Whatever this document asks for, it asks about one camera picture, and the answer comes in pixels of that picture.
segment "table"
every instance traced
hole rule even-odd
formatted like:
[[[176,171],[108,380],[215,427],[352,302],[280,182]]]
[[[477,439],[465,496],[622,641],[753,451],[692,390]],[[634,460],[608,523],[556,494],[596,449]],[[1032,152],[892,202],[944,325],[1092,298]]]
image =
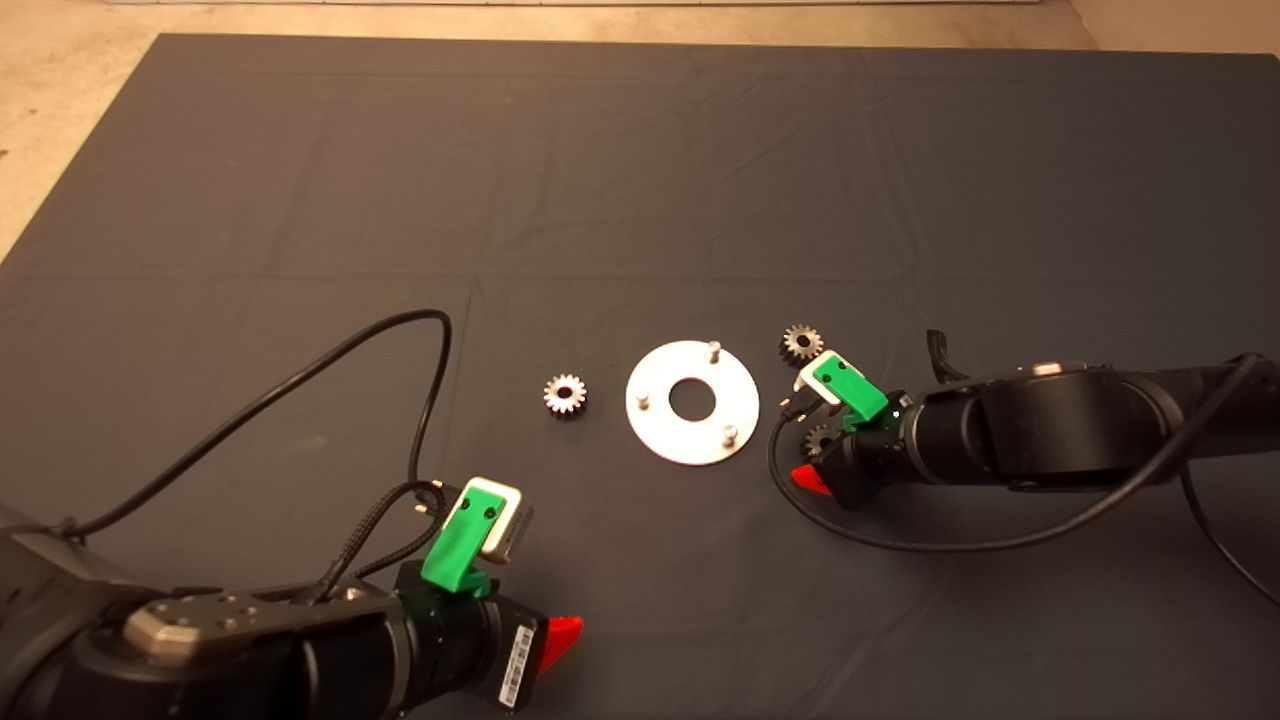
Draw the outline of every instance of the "table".
[[[795,322],[887,388],[932,384],[929,327],[970,372],[1280,355],[1277,118],[1271,56],[163,36],[0,266],[0,492],[96,514],[439,306],[424,471],[524,488],[504,592],[588,621],[529,717],[1268,717],[1280,618],[1175,488],[1025,551],[893,555],[782,502],[763,432],[657,459],[623,387],[718,340],[769,423]],[[319,575],[403,473],[436,338],[361,350],[95,546],[160,585]],[[558,372],[590,386],[577,421],[540,405]],[[1199,469],[1272,579],[1275,471]],[[863,521],[992,537],[1087,500],[905,488]]]

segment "center hole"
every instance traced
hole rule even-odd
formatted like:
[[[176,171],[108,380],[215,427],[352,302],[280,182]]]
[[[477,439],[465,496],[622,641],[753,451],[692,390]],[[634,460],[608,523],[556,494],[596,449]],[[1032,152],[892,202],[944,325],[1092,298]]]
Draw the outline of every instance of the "center hole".
[[[671,409],[690,423],[705,420],[716,410],[716,393],[703,380],[680,380],[667,397]]]

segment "spur gear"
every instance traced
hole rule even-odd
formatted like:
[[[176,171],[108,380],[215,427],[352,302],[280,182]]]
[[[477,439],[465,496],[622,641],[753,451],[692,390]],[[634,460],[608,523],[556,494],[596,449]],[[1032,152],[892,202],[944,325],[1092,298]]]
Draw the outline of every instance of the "spur gear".
[[[804,454],[809,457],[817,457],[837,439],[840,439],[840,430],[836,428],[827,424],[814,425],[804,434]]]
[[[554,375],[543,387],[543,402],[558,418],[567,418],[586,405],[586,383],[577,375]]]
[[[822,354],[822,336],[809,325],[791,325],[782,333],[778,352],[787,364],[800,368]]]

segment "metal washer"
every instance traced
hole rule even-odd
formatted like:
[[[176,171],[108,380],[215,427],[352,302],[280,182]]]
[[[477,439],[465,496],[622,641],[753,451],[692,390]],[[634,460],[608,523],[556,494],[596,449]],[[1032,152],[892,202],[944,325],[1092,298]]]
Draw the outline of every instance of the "metal washer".
[[[710,415],[690,421],[672,410],[671,388],[681,380],[707,383],[716,396]],[[751,439],[760,393],[746,366],[718,342],[681,340],[655,347],[636,363],[626,406],[631,429],[649,450],[672,462],[710,465]]]

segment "black cable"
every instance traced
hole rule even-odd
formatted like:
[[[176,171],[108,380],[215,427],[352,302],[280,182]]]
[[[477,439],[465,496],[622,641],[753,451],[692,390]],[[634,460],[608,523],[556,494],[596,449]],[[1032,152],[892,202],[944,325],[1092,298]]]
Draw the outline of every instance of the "black cable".
[[[434,515],[435,519],[431,520],[431,524],[426,528],[426,530],[422,534],[413,538],[412,541],[410,541],[403,547],[388,552],[387,555],[379,557],[378,560],[374,560],[372,562],[366,562],[365,565],[361,565],[360,568],[356,569],[355,573],[352,573],[353,575],[356,575],[357,578],[364,578],[366,575],[372,575],[374,573],[384,568],[390,568],[392,565],[399,562],[401,560],[404,560],[410,555],[413,555],[415,552],[421,550],[422,546],[425,546],[428,542],[431,541],[433,537],[435,537],[435,533],[440,532],[440,521],[445,516],[444,489],[436,487],[433,483],[428,483],[428,486],[429,486],[428,488],[424,488],[415,493],[420,500],[424,493],[430,495],[435,500],[434,506],[428,506],[428,512]]]
[[[404,497],[406,495],[415,491],[428,491],[428,492],[435,491],[436,493],[439,493],[436,498],[440,501],[440,505],[438,507],[443,507],[444,492],[431,483],[422,480],[413,480],[396,486],[387,495],[378,498],[378,502],[375,502],[374,506],[369,509],[369,512],[365,514],[365,516],[360,520],[360,524],[356,525],[356,529],[351,533],[351,537],[347,538],[347,542],[342,546],[342,550],[338,552],[338,557],[333,561],[333,564],[329,565],[329,569],[325,570],[325,574],[321,575],[320,579],[316,580],[314,585],[311,585],[311,588],[303,591],[296,598],[293,598],[293,603],[315,605],[316,602],[320,602],[326,597],[329,597],[329,593],[333,592],[334,585],[338,584],[338,579],[342,578],[343,573],[347,571],[347,568],[349,568],[351,562],[356,559],[356,555],[358,555],[361,548],[365,547],[365,543],[369,542],[369,536],[374,533],[374,528],[378,527],[378,523],[380,523],[383,516],[387,515],[387,511],[390,510],[392,505],[394,505],[396,501],[399,500],[401,497]],[[420,538],[425,537],[426,539],[430,539],[435,533],[440,530],[442,524],[444,524],[444,512],[435,512],[431,516],[431,525],[426,529],[425,533],[422,533],[422,536],[419,537]]]
[[[426,402],[422,406],[422,413],[417,421],[417,429],[413,433],[413,441],[410,446],[410,466],[408,466],[408,479],[417,479],[417,464],[422,452],[422,441],[426,436],[426,424],[431,418],[431,410],[435,406],[435,398],[440,393],[440,383],[444,379],[444,372],[449,361],[449,351],[453,342],[453,324],[449,320],[449,315],[443,310],[424,309],[424,310],[410,310],[407,313],[399,313],[389,318],[384,318],[367,328],[357,332],[349,338],[340,342],[333,350],[321,355],[317,360],[312,361],[306,368],[302,368],[292,377],[269,389],[261,397],[250,402],[239,413],[233,415],[229,420],[223,423],[218,429],[206,436],[191,450],[182,455],[173,465],[166,468],[155,479],[148,482],[142,489],[137,491],[127,498],[124,502],[119,503],[114,509],[104,512],[102,515],[87,521],[81,523],[74,527],[64,528],[63,536],[72,539],[83,539],[96,532],[114,525],[120,521],[131,512],[142,507],[147,501],[165,489],[174,480],[177,480],[183,473],[191,469],[192,465],[198,462],[202,457],[209,455],[211,450],[218,447],[224,439],[230,437],[232,433],[238,430],[246,423],[252,420],[260,413],[274,405],[276,401],[289,395],[303,383],[320,374],[323,370],[340,360],[344,355],[360,347],[369,340],[387,332],[392,328],[403,325],[406,323],[413,323],[417,320],[439,320],[443,328],[443,336],[440,338],[440,360],[435,366],[435,377],[431,379],[431,388],[428,391]]]
[[[778,424],[774,425],[773,433],[769,436],[768,446],[768,461],[769,471],[773,475],[773,484],[778,487],[778,491],[787,502],[792,505],[801,515],[813,520],[823,529],[835,533],[842,538],[847,538],[863,544],[869,544],[872,547],[879,547],[883,550],[899,550],[904,552],[989,552],[996,550],[1014,550],[1018,547],[1027,547],[1029,544],[1041,543],[1048,539],[1053,539],[1066,533],[1075,530],[1087,523],[1096,520],[1103,512],[1114,509],[1116,505],[1123,502],[1130,495],[1137,492],[1142,486],[1167,477],[1176,473],[1187,461],[1187,455],[1192,451],[1192,446],[1196,443],[1196,438],[1208,424],[1210,419],[1217,413],[1222,402],[1230,397],[1233,392],[1244,382],[1244,379],[1253,370],[1253,366],[1258,363],[1257,355],[1242,356],[1231,373],[1219,384],[1204,402],[1196,409],[1187,421],[1178,428],[1174,434],[1165,441],[1165,445],[1156,451],[1155,455],[1147,460],[1133,475],[1125,482],[1120,483],[1114,491],[1107,493],[1106,497],[1098,500],[1093,505],[1085,507],[1084,510],[1076,512],[1075,515],[1068,518],[1066,520],[1037,530],[1034,533],[1027,533],[1023,536],[1015,536],[1011,538],[993,539],[993,541],[980,541],[980,542],[966,542],[966,543],[924,543],[924,542],[906,542],[877,538],[872,536],[865,536],[858,530],[846,528],[838,523],[833,523],[823,518],[817,511],[809,509],[804,505],[804,501],[796,495],[797,491],[792,484],[782,475],[778,470],[777,455],[778,455],[778,436],[782,434],[782,428],[786,427],[790,416],[783,414],[778,418]]]
[[[1235,571],[1239,573],[1245,582],[1253,585],[1253,589],[1262,593],[1262,597],[1270,600],[1271,605],[1280,607],[1280,598],[1277,598],[1275,593],[1267,589],[1267,587],[1263,585],[1261,580],[1254,578],[1253,573],[1249,573],[1244,568],[1244,565],[1242,565],[1240,561],[1236,560],[1234,555],[1231,555],[1231,551],[1228,550],[1225,544],[1222,544],[1222,541],[1217,539],[1217,534],[1213,533],[1213,528],[1208,523],[1208,516],[1204,515],[1204,509],[1199,503],[1199,497],[1196,496],[1196,486],[1192,482],[1192,473],[1189,469],[1183,470],[1181,480],[1183,480],[1183,495],[1187,497],[1187,507],[1190,509],[1192,515],[1196,518],[1196,524],[1199,525],[1201,530],[1204,532],[1204,537],[1208,539],[1210,544],[1213,546],[1213,550],[1216,550],[1217,553],[1222,556],[1222,560],[1226,560],[1228,565],[1234,568]]]

